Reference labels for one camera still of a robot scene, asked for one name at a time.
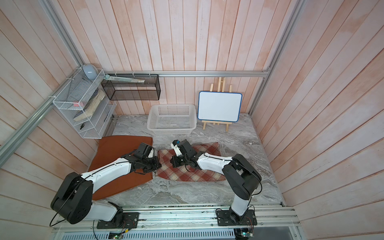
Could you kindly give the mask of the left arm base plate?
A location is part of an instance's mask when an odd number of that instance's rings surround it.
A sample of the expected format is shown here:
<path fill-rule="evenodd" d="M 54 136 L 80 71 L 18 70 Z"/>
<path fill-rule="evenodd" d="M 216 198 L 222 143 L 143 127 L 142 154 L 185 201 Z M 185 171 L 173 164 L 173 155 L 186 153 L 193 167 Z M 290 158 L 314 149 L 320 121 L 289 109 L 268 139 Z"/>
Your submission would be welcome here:
<path fill-rule="evenodd" d="M 117 213 L 109 222 L 99 220 L 97 229 L 135 229 L 138 225 L 139 212 Z"/>

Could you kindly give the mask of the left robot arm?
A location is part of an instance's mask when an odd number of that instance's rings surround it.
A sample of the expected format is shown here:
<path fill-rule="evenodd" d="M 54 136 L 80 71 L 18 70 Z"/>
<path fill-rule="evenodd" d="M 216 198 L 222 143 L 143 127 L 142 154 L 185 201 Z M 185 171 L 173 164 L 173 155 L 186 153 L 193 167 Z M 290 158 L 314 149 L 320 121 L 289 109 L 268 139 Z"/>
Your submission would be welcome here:
<path fill-rule="evenodd" d="M 85 220 L 98 221 L 99 229 L 126 228 L 128 223 L 134 224 L 137 218 L 129 220 L 116 204 L 96 203 L 93 194 L 122 176 L 137 173 L 138 170 L 145 175 L 160 167 L 154 148 L 141 143 L 138 149 L 96 170 L 68 174 L 51 202 L 51 209 L 73 225 Z"/>

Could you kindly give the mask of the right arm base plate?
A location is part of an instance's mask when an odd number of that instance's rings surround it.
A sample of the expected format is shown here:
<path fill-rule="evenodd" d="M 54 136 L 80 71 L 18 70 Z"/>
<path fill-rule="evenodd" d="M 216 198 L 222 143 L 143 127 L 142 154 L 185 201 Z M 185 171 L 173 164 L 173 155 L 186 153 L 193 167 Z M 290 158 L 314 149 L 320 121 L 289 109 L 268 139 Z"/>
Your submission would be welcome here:
<path fill-rule="evenodd" d="M 256 226 L 257 220 L 254 210 L 248 209 L 243 216 L 238 216 L 232 210 L 215 210 L 219 226 Z"/>

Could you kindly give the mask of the red plaid skirt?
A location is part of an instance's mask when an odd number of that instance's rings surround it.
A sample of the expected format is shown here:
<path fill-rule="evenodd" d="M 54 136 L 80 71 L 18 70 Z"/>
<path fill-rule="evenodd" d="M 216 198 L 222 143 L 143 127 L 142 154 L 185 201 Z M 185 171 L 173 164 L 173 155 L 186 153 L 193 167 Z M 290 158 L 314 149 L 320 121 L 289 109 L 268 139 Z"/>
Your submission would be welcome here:
<path fill-rule="evenodd" d="M 220 182 L 226 180 L 224 175 L 209 170 L 198 170 L 190 166 L 187 166 L 187 169 L 185 166 L 174 168 L 171 163 L 171 158 L 174 155 L 173 149 L 158 151 L 158 159 L 162 165 L 156 170 L 158 177 L 176 182 Z"/>

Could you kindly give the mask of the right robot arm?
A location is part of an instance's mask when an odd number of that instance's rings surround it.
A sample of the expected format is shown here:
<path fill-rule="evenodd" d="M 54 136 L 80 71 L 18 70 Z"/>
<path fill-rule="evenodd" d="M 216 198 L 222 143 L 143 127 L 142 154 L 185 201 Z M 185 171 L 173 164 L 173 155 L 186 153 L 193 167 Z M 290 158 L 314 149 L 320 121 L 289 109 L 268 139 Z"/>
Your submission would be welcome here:
<path fill-rule="evenodd" d="M 220 157 L 196 152 L 187 140 L 175 140 L 171 147 L 176 153 L 171 159 L 174 168 L 190 166 L 224 175 L 235 193 L 230 207 L 231 215 L 242 218 L 246 214 L 254 191 L 262 186 L 262 177 L 244 156 L 236 154 L 233 157 Z"/>

